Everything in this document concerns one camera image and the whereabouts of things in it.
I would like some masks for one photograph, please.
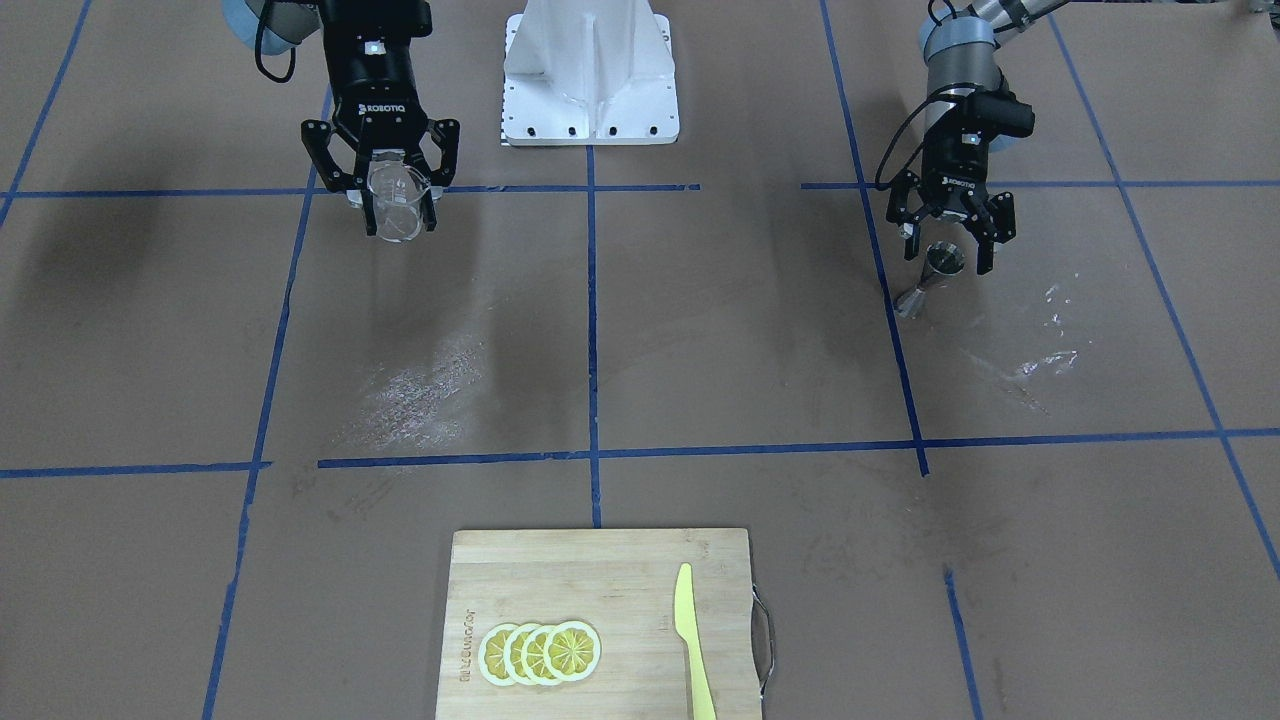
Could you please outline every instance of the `wooden cutting board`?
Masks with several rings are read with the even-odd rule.
[[[685,643],[673,620],[681,562],[694,569],[717,720],[760,720],[745,529],[456,533],[436,720],[691,719]],[[479,646],[490,628],[564,620],[600,635],[589,678],[497,687],[481,676]]]

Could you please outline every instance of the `plastic knife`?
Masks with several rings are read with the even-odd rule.
[[[703,665],[703,646],[698,639],[698,612],[694,610],[694,568],[680,566],[676,575],[676,633],[689,648],[689,684],[694,696],[694,720],[716,720],[712,688]]]

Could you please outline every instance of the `grid line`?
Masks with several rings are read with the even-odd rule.
[[[664,184],[463,184],[444,190],[449,195],[474,193],[590,193],[590,192],[699,192],[701,183]],[[127,197],[253,197],[321,195],[342,197],[324,187],[210,187],[187,190],[23,190],[0,193],[14,200],[76,200]]]
[[[956,630],[956,646],[960,650],[960,662],[964,665],[964,682],[969,688],[969,706],[973,708],[973,720],[982,720],[982,698],[978,697],[978,680],[973,673],[973,657],[969,655],[969,635],[964,629],[964,618],[960,615],[960,601],[956,598],[956,578],[951,568],[943,571],[942,582],[947,585],[947,605],[951,606],[951,624]]]
[[[988,181],[992,187],[1280,187],[1280,179],[1188,179],[1188,181]],[[803,182],[800,190],[876,190],[873,182]]]
[[[590,423],[590,464],[591,464],[591,527],[604,525],[604,509],[600,496],[600,368],[596,341],[599,338],[599,318],[596,313],[596,274],[595,274],[595,146],[586,146],[586,373],[588,373],[588,416]]]
[[[1062,51],[1062,59],[1066,60],[1066,69],[1071,73],[1071,81],[1075,83],[1075,90],[1079,92],[1080,100],[1084,102],[1084,110],[1089,115],[1089,123],[1093,124],[1093,132],[1098,136],[1098,145],[1102,147],[1102,154],[1106,156],[1107,165],[1111,168],[1111,176],[1115,179],[1116,190],[1120,191],[1120,197],[1124,200],[1125,210],[1129,213],[1129,220],[1133,223],[1133,229],[1138,236],[1138,243],[1142,246],[1142,252],[1147,259],[1147,266],[1151,269],[1151,277],[1156,282],[1156,288],[1160,291],[1160,297],[1165,304],[1165,310],[1169,313],[1169,319],[1178,334],[1178,342],[1181,343],[1183,354],[1187,356],[1187,363],[1190,365],[1192,374],[1196,377],[1196,384],[1199,387],[1204,407],[1208,410],[1210,419],[1213,421],[1213,428],[1217,430],[1217,437],[1222,445],[1222,451],[1226,454],[1226,460],[1231,465],[1231,473],[1235,474],[1235,482],[1240,488],[1240,495],[1244,497],[1244,503],[1249,510],[1254,527],[1257,528],[1258,538],[1262,541],[1262,547],[1266,551],[1267,559],[1271,561],[1271,569],[1275,573],[1276,579],[1280,580],[1280,556],[1276,555],[1275,543],[1271,542],[1271,534],[1267,532],[1267,525],[1262,519],[1262,512],[1258,510],[1258,505],[1253,498],[1253,491],[1249,488],[1249,480],[1244,477],[1244,470],[1240,468],[1240,462],[1235,456],[1235,448],[1231,447],[1231,439],[1226,433],[1226,428],[1222,425],[1222,419],[1217,413],[1217,405],[1213,402],[1213,396],[1210,393],[1208,383],[1204,379],[1204,374],[1201,372],[1199,363],[1196,360],[1196,352],[1192,350],[1190,340],[1188,338],[1187,331],[1183,328],[1183,323],[1178,316],[1178,310],[1174,307],[1172,296],[1169,293],[1169,288],[1165,286],[1165,278],[1161,275],[1160,266],[1156,264],[1156,256],[1151,250],[1151,243],[1147,241],[1147,233],[1143,231],[1142,222],[1138,219],[1138,211],[1134,209],[1133,199],[1129,197],[1129,190],[1120,177],[1120,169],[1111,152],[1111,145],[1107,142],[1106,135],[1102,132],[1102,123],[1098,122],[1098,115],[1093,109],[1093,102],[1089,101],[1089,95],[1084,90],[1084,82],[1080,79],[1080,73],[1075,68],[1075,61],[1071,59],[1071,51],[1066,46],[1066,38],[1062,36],[1062,31],[1059,28],[1056,18],[1050,15],[1048,23],[1053,31],[1053,37],[1057,40],[1057,46]]]
[[[332,94],[326,92],[324,109],[320,117],[329,114]],[[316,187],[315,165],[307,173],[307,188]],[[218,701],[218,685],[221,680],[223,660],[227,655],[227,639],[230,633],[232,616],[236,611],[236,594],[239,589],[241,569],[244,564],[244,552],[248,543],[250,507],[253,505],[253,496],[257,492],[257,478],[261,470],[262,451],[266,446],[266,430],[271,421],[271,405],[275,400],[275,383],[280,374],[280,357],[284,355],[284,340],[289,328],[291,301],[293,283],[298,277],[298,259],[302,256],[302,245],[307,237],[307,222],[311,218],[311,200],[315,193],[307,192],[302,196],[302,210],[298,214],[298,229],[293,238],[293,255],[289,259],[289,274],[284,283],[284,300],[280,304],[280,319],[275,328],[275,346],[271,351],[271,365],[266,374],[266,388],[262,392],[262,410],[259,415],[257,433],[253,439],[253,466],[248,471],[244,483],[244,502],[241,506],[239,530],[236,539],[236,570],[230,583],[227,584],[227,593],[223,598],[221,620],[218,626],[218,639],[214,643],[214,659],[209,669],[209,685],[205,689],[205,705],[201,715],[202,720],[212,720],[214,705]]]
[[[173,465],[100,465],[84,468],[22,468],[0,470],[0,480],[29,478],[101,478],[109,475],[179,475],[188,473],[243,473],[270,462],[178,462]]]
[[[888,323],[890,340],[893,342],[893,357],[897,361],[899,382],[902,386],[902,401],[906,405],[906,419],[911,425],[911,439],[915,442],[915,457],[920,464],[920,475],[929,474],[929,460],[924,452],[924,442],[920,434],[920,419],[915,413],[915,398],[911,395],[911,378],[906,369],[906,356],[902,354],[902,338],[897,332],[897,316],[893,313],[893,295],[888,290],[888,278],[884,275],[884,259],[881,256],[879,234],[876,229],[876,215],[872,213],[872,199],[867,187],[867,176],[863,173],[861,152],[858,149],[858,133],[854,129],[854,114],[849,109],[849,95],[845,92],[845,76],[840,69],[840,55],[836,53],[836,35],[831,28],[831,13],[827,9],[827,0],[818,0],[822,9],[822,24],[827,33],[827,51],[831,55],[831,69],[836,76],[836,92],[840,95],[840,108],[845,115],[845,132],[849,136],[849,152],[854,159],[854,173],[858,176],[858,191],[863,201],[863,215],[867,219],[867,231],[870,234],[872,255],[876,259],[876,277],[879,279],[881,296],[884,302],[884,320]]]
[[[27,164],[31,163],[31,155],[36,151],[36,143],[40,142],[40,133],[45,129],[45,122],[49,119],[49,113],[58,99],[58,91],[63,87],[63,79],[67,77],[67,69],[72,64],[72,56],[76,55],[76,46],[79,45],[81,32],[84,29],[84,20],[88,18],[88,9],[92,3],[93,0],[84,0],[84,4],[81,5],[79,15],[76,18],[76,28],[72,31],[70,41],[67,44],[67,53],[63,54],[63,61],[58,65],[58,74],[54,76],[54,85],[50,86],[49,95],[45,96],[45,104],[36,118],[36,127],[31,129],[31,137],[27,138],[27,147],[22,151],[22,160],[18,161],[18,170],[13,174],[13,182],[9,184],[9,193],[4,199],[4,205],[0,205],[0,227],[9,218],[9,209],[13,208],[18,187],[22,186],[22,177],[27,174]]]
[[[1276,438],[1280,428],[1229,428],[1224,430],[1231,438]],[[1216,429],[1204,430],[1153,430],[1134,433],[1079,433],[1050,436],[988,436],[959,438],[924,438],[928,448],[960,447],[1034,447],[1046,445],[1110,445],[1130,442],[1174,442],[1217,439],[1222,433]],[[914,439],[886,441],[847,441],[847,442],[809,442],[809,443],[759,443],[722,446],[667,446],[667,447],[617,447],[599,448],[600,460],[623,460],[637,457],[700,457],[731,455],[801,455],[823,452],[870,452],[884,450],[913,450]],[[330,457],[316,461],[321,470],[358,468],[413,468],[431,465],[493,465],[503,462],[557,462],[590,460],[590,450],[556,450],[543,452],[476,452],[454,455],[396,455],[384,457]],[[99,475],[164,475],[183,473],[233,473],[252,469],[253,462],[214,462],[214,464],[172,464],[172,465],[104,465],[82,468],[13,468],[0,469],[0,479],[26,478],[90,478]],[[271,466],[271,461],[257,464],[259,469]]]

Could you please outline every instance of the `cocktail jigger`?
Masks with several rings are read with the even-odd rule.
[[[924,252],[924,270],[915,287],[897,296],[893,311],[899,318],[915,319],[924,309],[924,292],[964,269],[964,251],[950,242],[934,242]]]

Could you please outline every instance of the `lemon slice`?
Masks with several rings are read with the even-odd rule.
[[[556,625],[541,625],[525,638],[525,644],[521,648],[525,659],[525,676],[532,680],[534,684],[558,685],[563,682],[552,675],[552,671],[547,667],[547,656],[544,653],[547,641],[550,639],[550,634],[554,630]]]
[[[489,630],[480,641],[480,674],[484,675],[485,680],[503,688],[516,684],[516,680],[507,673],[507,665],[502,661],[507,637],[515,629],[515,623],[503,623]]]
[[[600,662],[600,635],[581,620],[561,623],[548,634],[543,662],[557,680],[582,680]]]
[[[521,685],[538,684],[525,674],[525,641],[529,639],[529,633],[538,628],[541,628],[540,623],[525,623],[513,629],[502,643],[502,664],[507,670],[507,676]]]

